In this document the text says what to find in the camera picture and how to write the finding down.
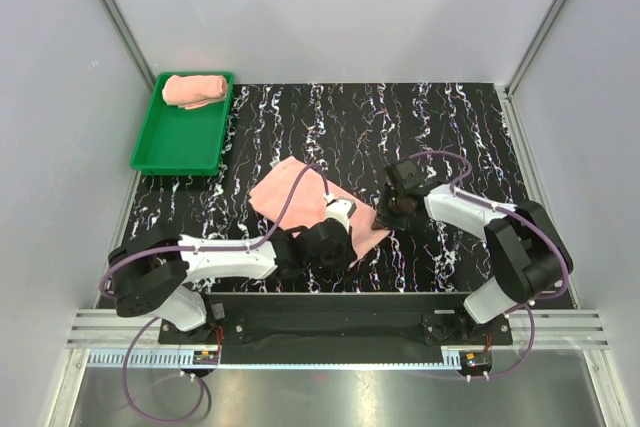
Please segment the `pink striped towel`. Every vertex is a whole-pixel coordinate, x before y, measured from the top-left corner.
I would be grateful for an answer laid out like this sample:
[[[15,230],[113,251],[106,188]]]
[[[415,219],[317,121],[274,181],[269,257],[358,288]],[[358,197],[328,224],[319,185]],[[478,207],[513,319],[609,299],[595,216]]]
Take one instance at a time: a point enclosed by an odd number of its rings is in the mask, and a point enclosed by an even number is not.
[[[169,106],[194,110],[223,101],[229,83],[221,75],[171,76],[162,89],[162,98]]]

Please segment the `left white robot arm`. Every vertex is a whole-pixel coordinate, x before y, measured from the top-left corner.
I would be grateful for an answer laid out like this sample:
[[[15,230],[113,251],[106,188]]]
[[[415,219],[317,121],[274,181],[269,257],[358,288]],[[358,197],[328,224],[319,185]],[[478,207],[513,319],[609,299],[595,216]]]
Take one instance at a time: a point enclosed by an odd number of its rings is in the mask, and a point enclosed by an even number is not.
[[[356,260],[352,232],[349,224],[327,218],[248,240],[208,240],[161,223],[109,254],[102,288],[118,316],[152,314],[203,343],[214,335],[216,319],[189,284],[223,278],[288,280],[314,267],[344,270]]]

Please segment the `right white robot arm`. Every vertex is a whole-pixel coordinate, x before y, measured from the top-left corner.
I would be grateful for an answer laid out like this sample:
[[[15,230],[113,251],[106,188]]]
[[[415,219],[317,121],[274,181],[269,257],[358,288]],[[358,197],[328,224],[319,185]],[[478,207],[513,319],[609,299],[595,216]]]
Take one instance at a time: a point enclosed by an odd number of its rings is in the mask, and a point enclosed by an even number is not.
[[[476,343],[503,314],[567,290],[572,259],[541,204],[499,203],[459,188],[458,179],[429,178],[416,156],[390,164],[385,171],[374,230],[404,230],[411,218],[425,216],[478,238],[489,253],[492,277],[453,314],[426,327],[437,341],[454,336]]]

